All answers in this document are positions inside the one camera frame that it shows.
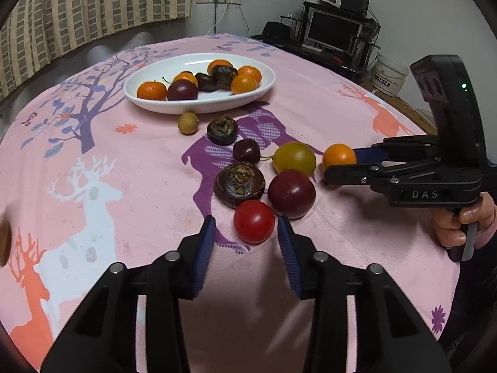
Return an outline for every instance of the cherry tomato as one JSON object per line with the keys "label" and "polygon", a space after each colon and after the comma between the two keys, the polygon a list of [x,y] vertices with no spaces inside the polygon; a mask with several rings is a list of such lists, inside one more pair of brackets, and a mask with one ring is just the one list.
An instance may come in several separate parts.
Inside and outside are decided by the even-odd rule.
{"label": "cherry tomato", "polygon": [[274,230],[274,214],[265,203],[247,200],[235,210],[233,223],[243,241],[260,244],[266,241]]}

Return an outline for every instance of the beige curtain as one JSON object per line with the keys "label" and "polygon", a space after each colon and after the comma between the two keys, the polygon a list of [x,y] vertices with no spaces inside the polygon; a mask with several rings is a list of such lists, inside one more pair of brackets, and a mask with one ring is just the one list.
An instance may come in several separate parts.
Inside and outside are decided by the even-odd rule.
{"label": "beige curtain", "polygon": [[0,100],[83,44],[190,15],[191,0],[19,0],[0,31]]}

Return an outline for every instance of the human hand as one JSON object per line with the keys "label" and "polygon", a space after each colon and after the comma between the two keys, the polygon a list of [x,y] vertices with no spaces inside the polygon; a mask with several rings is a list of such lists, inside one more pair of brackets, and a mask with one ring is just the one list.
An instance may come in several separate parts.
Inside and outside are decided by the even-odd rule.
{"label": "human hand", "polygon": [[449,248],[466,242],[466,235],[459,230],[461,225],[478,222],[478,232],[488,228],[494,221],[495,205],[489,193],[482,192],[478,202],[462,209],[459,215],[441,207],[432,208],[430,212],[438,240]]}

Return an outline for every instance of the metal screw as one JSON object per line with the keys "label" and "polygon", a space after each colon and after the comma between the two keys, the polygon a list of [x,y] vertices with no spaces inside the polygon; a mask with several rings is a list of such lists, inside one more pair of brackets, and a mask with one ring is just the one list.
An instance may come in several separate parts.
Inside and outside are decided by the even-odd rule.
{"label": "metal screw", "polygon": [[383,267],[379,264],[371,264],[369,270],[375,275],[381,275],[383,273]]}
{"label": "metal screw", "polygon": [[169,251],[164,256],[166,257],[166,260],[168,260],[169,262],[176,262],[181,258],[181,254],[178,253],[178,251]]}
{"label": "metal screw", "polygon": [[325,260],[328,259],[328,254],[324,253],[323,251],[318,251],[318,252],[314,253],[313,258],[317,262],[324,262]]}
{"label": "metal screw", "polygon": [[113,274],[118,274],[119,272],[122,272],[122,270],[124,269],[123,267],[123,264],[121,264],[120,262],[114,262],[110,267],[109,267],[109,270],[111,271],[111,273]]}

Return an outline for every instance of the white plate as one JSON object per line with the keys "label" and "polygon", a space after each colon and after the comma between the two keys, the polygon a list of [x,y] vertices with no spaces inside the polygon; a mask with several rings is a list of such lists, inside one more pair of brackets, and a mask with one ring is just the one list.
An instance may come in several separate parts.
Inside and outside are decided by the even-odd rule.
{"label": "white plate", "polygon": [[[164,77],[172,81],[182,71],[193,74],[207,74],[207,66],[215,59],[224,59],[234,68],[253,66],[262,74],[262,81],[255,91],[233,95],[230,91],[199,92],[198,99],[186,101],[152,101],[136,97],[138,87],[145,81],[162,81]],[[185,112],[210,113],[238,108],[263,96],[271,89],[276,80],[274,71],[264,63],[252,58],[227,53],[193,53],[166,58],[149,64],[133,73],[124,83],[124,95],[136,105],[153,112],[181,115]]]}

